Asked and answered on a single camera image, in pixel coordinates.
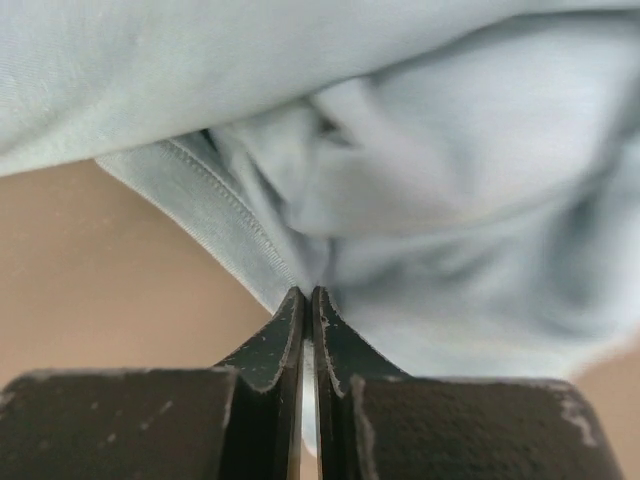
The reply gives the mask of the light blue t shirt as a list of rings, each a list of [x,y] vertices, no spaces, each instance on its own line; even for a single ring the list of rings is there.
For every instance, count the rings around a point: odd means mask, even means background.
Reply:
[[[2,174],[85,159],[413,374],[639,327],[635,1],[3,2]]]

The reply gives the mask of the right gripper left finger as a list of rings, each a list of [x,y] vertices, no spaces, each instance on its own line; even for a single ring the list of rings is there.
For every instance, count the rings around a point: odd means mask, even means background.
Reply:
[[[304,297],[214,366],[34,370],[1,392],[5,479],[295,479]]]

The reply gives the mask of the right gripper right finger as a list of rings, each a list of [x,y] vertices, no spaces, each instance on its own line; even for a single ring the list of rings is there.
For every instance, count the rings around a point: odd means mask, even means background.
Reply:
[[[549,379],[419,378],[313,292],[323,479],[619,479],[591,405]]]

